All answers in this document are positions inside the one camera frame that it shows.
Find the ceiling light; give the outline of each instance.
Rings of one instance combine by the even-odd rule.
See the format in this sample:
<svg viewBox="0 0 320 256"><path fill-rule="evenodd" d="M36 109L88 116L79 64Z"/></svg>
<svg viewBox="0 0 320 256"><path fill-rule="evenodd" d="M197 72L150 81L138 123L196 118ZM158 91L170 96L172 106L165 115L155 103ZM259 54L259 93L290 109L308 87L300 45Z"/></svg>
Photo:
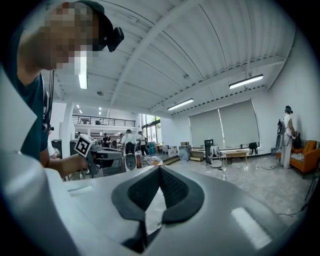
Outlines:
<svg viewBox="0 0 320 256"><path fill-rule="evenodd" d="M250 77L250 78L247 78L245 80L230 84L229 85L229 89L233 89L233 88L236 88L236 87L239 87L239 86L243 86L243 85L246 85L246 84L261 80L262 78L264 78L263 74L260 74L260 75L254 76L254 77Z"/></svg>
<svg viewBox="0 0 320 256"><path fill-rule="evenodd" d="M87 81L87 56L80 57L80 74L79 76L79 84L81 89L88 89L88 81Z"/></svg>
<svg viewBox="0 0 320 256"><path fill-rule="evenodd" d="M170 111L170 110L174 110L174 109L176 109L176 108L179 108L179 107L181 107L181 106L183 106L183 105L186 105L186 104L188 104L188 103L191 103L191 102L193 102L193 101L194 101L194 99L193 99L193 98L190 98L190 99L188 99L188 100L186 100L186 101L183 101L183 102L181 102L181 103L179 103L179 104L177 104L177 105L174 105L174 106L169 107L168 110L169 110L169 111Z"/></svg>

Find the desk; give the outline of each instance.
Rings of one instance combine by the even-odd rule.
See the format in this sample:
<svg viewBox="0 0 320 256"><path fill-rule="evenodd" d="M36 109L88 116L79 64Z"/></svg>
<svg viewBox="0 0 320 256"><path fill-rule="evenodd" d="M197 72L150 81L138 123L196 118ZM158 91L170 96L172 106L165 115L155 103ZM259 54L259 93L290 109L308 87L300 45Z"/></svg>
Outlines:
<svg viewBox="0 0 320 256"><path fill-rule="evenodd" d="M247 162L247 150L230 150L230 151L222 151L222 154L225 155L225 159L227 160L228 158L239 158L239 157L244 157L245 162Z"/></svg>

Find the window shade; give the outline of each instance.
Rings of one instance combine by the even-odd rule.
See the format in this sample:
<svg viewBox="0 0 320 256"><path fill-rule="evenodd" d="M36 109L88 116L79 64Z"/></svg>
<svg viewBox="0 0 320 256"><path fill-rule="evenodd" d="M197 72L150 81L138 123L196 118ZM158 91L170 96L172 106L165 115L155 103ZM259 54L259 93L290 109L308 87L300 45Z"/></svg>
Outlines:
<svg viewBox="0 0 320 256"><path fill-rule="evenodd" d="M218 110L211 110L189 117L192 146L205 145L205 140L213 139L213 143L223 148L223 136Z"/></svg>
<svg viewBox="0 0 320 256"><path fill-rule="evenodd" d="M219 108L219 111L226 147L259 141L257 118L251 100Z"/></svg>

